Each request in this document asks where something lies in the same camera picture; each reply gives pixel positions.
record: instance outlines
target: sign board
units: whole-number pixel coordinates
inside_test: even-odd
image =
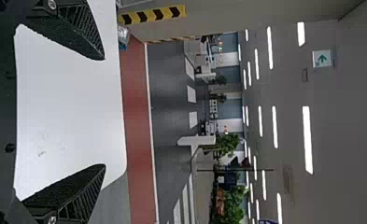
[[[314,68],[332,66],[332,50],[314,50],[312,51],[312,61]]]

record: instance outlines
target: green plant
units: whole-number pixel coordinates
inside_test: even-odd
[[[236,149],[239,144],[239,137],[237,134],[224,134],[216,136],[216,144],[214,146],[201,146],[206,151],[209,149],[216,149],[220,156],[223,157]]]
[[[211,85],[226,85],[227,84],[227,78],[223,75],[216,75],[215,79],[212,79],[209,81],[209,84]]]
[[[236,186],[229,191],[226,191],[226,201],[224,202],[224,216],[214,217],[215,224],[239,224],[244,218],[244,211],[241,209],[241,203],[247,190],[243,186]]]

